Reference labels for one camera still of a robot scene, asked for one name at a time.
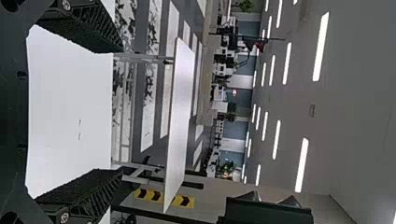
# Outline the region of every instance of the hazard tape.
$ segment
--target hazard tape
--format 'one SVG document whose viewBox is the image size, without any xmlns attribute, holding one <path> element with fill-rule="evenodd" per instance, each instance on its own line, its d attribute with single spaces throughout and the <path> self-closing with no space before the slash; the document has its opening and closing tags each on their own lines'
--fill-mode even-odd
<svg viewBox="0 0 396 224">
<path fill-rule="evenodd" d="M 163 193 L 157 190 L 137 189 L 134 191 L 134 197 L 138 200 L 163 203 Z M 195 205 L 195 199 L 189 196 L 176 195 L 172 201 L 172 205 L 181 208 L 193 209 Z"/>
</svg>

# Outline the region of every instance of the white table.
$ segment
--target white table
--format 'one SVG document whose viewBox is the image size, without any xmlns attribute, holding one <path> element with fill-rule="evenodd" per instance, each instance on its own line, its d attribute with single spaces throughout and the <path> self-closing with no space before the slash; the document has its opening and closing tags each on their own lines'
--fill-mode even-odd
<svg viewBox="0 0 396 224">
<path fill-rule="evenodd" d="M 184 181 L 194 81 L 195 53 L 180 38 L 176 39 L 175 48 L 175 58 L 173 59 L 127 53 L 115 54 L 115 57 L 120 57 L 123 61 L 128 63 L 163 63 L 163 61 L 171 62 L 173 60 L 174 83 L 172 91 L 172 108 L 166 166 L 164 169 L 164 213 L 172 203 Z M 136 168 L 133 174 L 125 176 L 123 180 L 141 184 L 147 184 L 149 182 L 147 179 L 138 177 L 143 171 L 158 169 L 158 167 L 155 166 L 121 161 L 113 161 L 113 164 Z"/>
</svg>

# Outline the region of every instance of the wall light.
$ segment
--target wall light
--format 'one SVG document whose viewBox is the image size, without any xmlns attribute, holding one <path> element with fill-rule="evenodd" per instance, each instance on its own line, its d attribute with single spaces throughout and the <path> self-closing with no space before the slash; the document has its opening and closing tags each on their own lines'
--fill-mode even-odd
<svg viewBox="0 0 396 224">
<path fill-rule="evenodd" d="M 254 117 L 256 116 L 256 104 L 253 106 L 253 114 L 251 116 L 251 123 L 254 123 Z"/>
<path fill-rule="evenodd" d="M 283 85 L 286 85 L 286 83 L 288 83 L 290 54 L 291 54 L 291 42 L 288 44 L 288 49 L 286 52 L 285 71 L 283 73 L 283 81 L 282 81 Z"/>
<path fill-rule="evenodd" d="M 270 19 L 268 19 L 267 38 L 271 38 L 271 28 L 272 28 L 272 16 L 270 16 Z"/>
<path fill-rule="evenodd" d="M 276 160 L 277 144 L 279 143 L 279 134 L 280 134 L 280 120 L 278 120 L 277 123 L 276 123 L 273 160 Z"/>
<path fill-rule="evenodd" d="M 315 58 L 314 75 L 312 76 L 313 81 L 320 80 L 320 72 L 323 62 L 324 46 L 326 44 L 326 35 L 327 35 L 327 28 L 329 25 L 329 17 L 330 17 L 330 12 L 327 12 L 322 16 L 320 21 L 317 56 Z"/>
<path fill-rule="evenodd" d="M 262 166 L 259 164 L 257 166 L 257 173 L 256 173 L 256 186 L 259 186 L 260 183 L 260 172 L 262 171 Z"/>
<path fill-rule="evenodd" d="M 280 26 L 280 19 L 282 17 L 283 0 L 279 0 L 279 7 L 277 8 L 276 28 Z"/>
<path fill-rule="evenodd" d="M 303 188 L 306 154 L 308 153 L 308 147 L 309 147 L 309 140 L 304 138 L 303 143 L 301 145 L 300 162 L 298 165 L 296 187 L 294 189 L 294 191 L 296 191 L 297 193 L 301 193 L 301 189 Z"/>
<path fill-rule="evenodd" d="M 269 82 L 270 86 L 272 86 L 272 83 L 273 83 L 273 80 L 274 80 L 275 61 L 276 61 L 276 56 L 273 55 L 273 59 L 272 59 L 272 62 L 271 62 L 270 82 Z"/>
<path fill-rule="evenodd" d="M 250 157 L 250 148 L 251 148 L 251 138 L 248 140 L 248 147 L 247 147 L 247 157 Z"/>
<path fill-rule="evenodd" d="M 259 125 L 260 125 L 260 113 L 262 112 L 262 108 L 259 107 L 259 110 L 257 111 L 257 121 L 256 121 L 256 131 L 259 130 Z"/>
<path fill-rule="evenodd" d="M 267 63 L 264 63 L 262 66 L 262 87 L 264 87 L 264 81 L 265 81 L 265 72 L 267 71 Z"/>
<path fill-rule="evenodd" d="M 265 11 L 268 11 L 269 6 L 270 6 L 270 0 L 267 0 L 265 3 Z"/>
<path fill-rule="evenodd" d="M 265 141 L 265 135 L 267 133 L 267 122 L 268 122 L 268 112 L 265 112 L 264 124 L 262 125 L 262 141 Z"/>
</svg>

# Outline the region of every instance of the white ceiling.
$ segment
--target white ceiling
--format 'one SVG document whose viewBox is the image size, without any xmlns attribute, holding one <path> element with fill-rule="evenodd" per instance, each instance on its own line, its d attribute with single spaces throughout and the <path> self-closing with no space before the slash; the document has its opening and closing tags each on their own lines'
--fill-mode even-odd
<svg viewBox="0 0 396 224">
<path fill-rule="evenodd" d="M 262 27 L 273 16 L 273 42 L 260 57 L 267 62 L 264 88 L 253 104 L 269 111 L 266 140 L 250 123 L 252 155 L 248 176 L 262 165 L 261 184 L 294 189 L 301 142 L 310 140 L 303 192 L 331 194 L 358 223 L 391 224 L 396 210 L 396 103 L 394 56 L 396 8 L 392 0 L 308 0 L 309 16 L 299 25 L 300 6 L 284 1 L 276 29 L 278 0 L 270 0 Z M 321 16 L 330 11 L 320 82 L 312 82 Z M 282 85 L 287 43 L 292 42 L 288 84 Z M 276 55 L 274 85 L 269 66 Z M 316 116 L 308 116 L 315 103 Z M 282 121 L 276 161 L 272 159 L 276 120 Z"/>
</svg>

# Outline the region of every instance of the black machine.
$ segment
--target black machine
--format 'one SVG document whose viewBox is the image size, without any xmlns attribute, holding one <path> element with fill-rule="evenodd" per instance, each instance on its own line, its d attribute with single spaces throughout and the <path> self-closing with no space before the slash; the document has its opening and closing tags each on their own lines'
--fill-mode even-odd
<svg viewBox="0 0 396 224">
<path fill-rule="evenodd" d="M 122 171 L 94 170 L 35 200 L 25 187 L 26 37 L 38 24 L 93 52 L 119 52 L 123 47 L 117 29 L 100 0 L 0 0 L 0 21 L 0 223 L 99 223 Z"/>
<path fill-rule="evenodd" d="M 256 191 L 227 198 L 225 216 L 218 224 L 314 224 L 311 209 L 302 208 L 294 196 L 279 203 L 261 202 Z"/>
</svg>

